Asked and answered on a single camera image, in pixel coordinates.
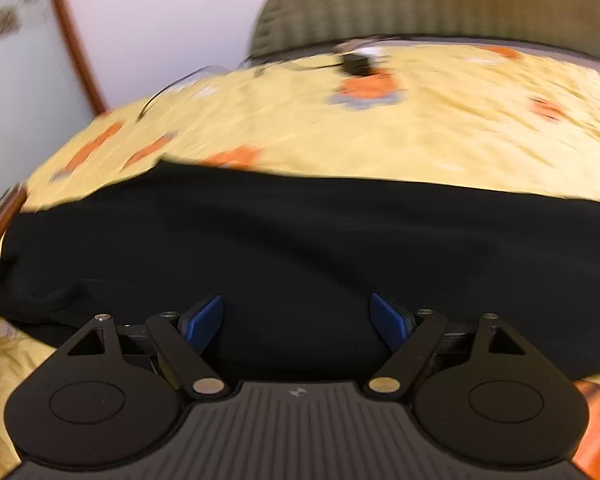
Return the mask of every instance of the white wall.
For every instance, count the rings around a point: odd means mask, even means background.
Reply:
[[[247,56],[264,0],[68,0],[109,106]]]
[[[17,1],[0,0],[0,7]],[[93,117],[50,1],[18,13],[20,31],[0,38],[0,195]]]

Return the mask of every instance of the wooden bed edge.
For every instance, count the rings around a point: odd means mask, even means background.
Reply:
[[[106,108],[104,106],[102,96],[100,95],[100,91],[98,90],[93,79],[89,63],[87,62],[84,54],[84,49],[80,44],[71,12],[67,8],[65,0],[51,1],[53,2],[54,9],[56,11],[56,17],[58,18],[64,44],[69,51],[69,56],[72,59],[78,78],[80,78],[80,82],[82,83],[84,91],[87,94],[93,112],[96,115],[100,115],[106,111]]]
[[[0,239],[26,201],[27,186],[22,182],[10,187],[0,197]]]

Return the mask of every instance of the mattress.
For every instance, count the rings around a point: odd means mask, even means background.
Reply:
[[[335,63],[320,54],[171,89],[142,118],[144,100],[111,110],[34,172],[24,210],[79,200],[161,157],[600,201],[600,62],[528,45],[426,40],[384,43],[380,54],[373,88],[338,68],[312,70]],[[0,320],[0,477],[18,463],[4,403],[51,352]],[[595,449],[581,465],[600,462]]]

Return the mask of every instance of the black fabric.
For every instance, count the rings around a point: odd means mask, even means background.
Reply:
[[[160,162],[19,215],[0,316],[58,344],[222,294],[206,359],[237,378],[364,380],[388,357],[376,290],[456,321],[498,312],[572,378],[600,371],[600,203]]]

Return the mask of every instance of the headboard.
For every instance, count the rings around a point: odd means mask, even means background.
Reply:
[[[374,35],[529,41],[600,59],[600,0],[267,0],[251,57]]]

